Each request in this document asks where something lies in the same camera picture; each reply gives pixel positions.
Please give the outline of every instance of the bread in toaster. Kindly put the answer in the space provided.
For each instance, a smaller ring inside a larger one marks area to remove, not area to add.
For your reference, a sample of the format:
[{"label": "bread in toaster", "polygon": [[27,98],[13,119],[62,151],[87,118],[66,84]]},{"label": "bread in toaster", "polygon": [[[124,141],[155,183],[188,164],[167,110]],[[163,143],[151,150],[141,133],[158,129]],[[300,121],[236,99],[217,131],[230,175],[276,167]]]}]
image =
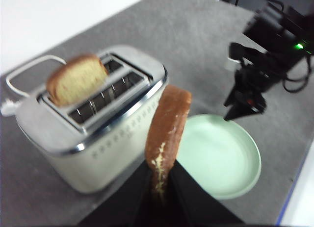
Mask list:
[{"label": "bread in toaster", "polygon": [[158,103],[145,145],[145,159],[153,171],[153,200],[165,204],[168,173],[174,165],[192,100],[190,92],[168,85]]},{"label": "bread in toaster", "polygon": [[108,71],[93,54],[72,59],[59,68],[47,80],[50,100],[57,106],[65,106],[83,100],[93,94],[108,76]]}]

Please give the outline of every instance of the gray countertop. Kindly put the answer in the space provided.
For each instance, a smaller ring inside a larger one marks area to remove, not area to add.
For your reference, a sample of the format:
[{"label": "gray countertop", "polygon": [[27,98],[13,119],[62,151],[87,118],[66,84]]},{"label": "gray countertop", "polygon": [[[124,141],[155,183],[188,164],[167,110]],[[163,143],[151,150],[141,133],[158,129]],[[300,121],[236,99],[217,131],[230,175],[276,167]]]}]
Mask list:
[{"label": "gray countertop", "polygon": [[[70,59],[115,44],[134,46],[160,60],[170,83],[193,94],[190,115],[224,115],[233,83],[223,68],[230,42],[257,47],[242,33],[253,13],[214,0],[143,0],[47,53]],[[57,67],[46,62],[14,79],[30,90]],[[305,61],[293,72],[303,74]],[[1,101],[10,92],[1,77]],[[280,84],[264,96],[263,115],[236,120],[255,139],[262,157],[256,186],[223,201],[247,223],[274,224],[297,170],[314,137],[314,78],[299,94]],[[15,118],[1,117],[1,223],[3,226],[75,224],[114,192],[134,171],[136,161],[103,191],[82,195],[71,189],[19,130]]]}]

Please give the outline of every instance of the light green plate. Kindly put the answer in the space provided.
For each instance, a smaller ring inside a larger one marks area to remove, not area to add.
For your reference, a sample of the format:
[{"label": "light green plate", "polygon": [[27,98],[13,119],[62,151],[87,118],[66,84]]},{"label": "light green plate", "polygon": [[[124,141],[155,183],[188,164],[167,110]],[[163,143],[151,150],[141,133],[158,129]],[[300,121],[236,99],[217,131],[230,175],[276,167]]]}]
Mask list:
[{"label": "light green plate", "polygon": [[216,199],[248,191],[261,174],[261,156],[252,137],[238,124],[217,115],[188,118],[177,160]]}]

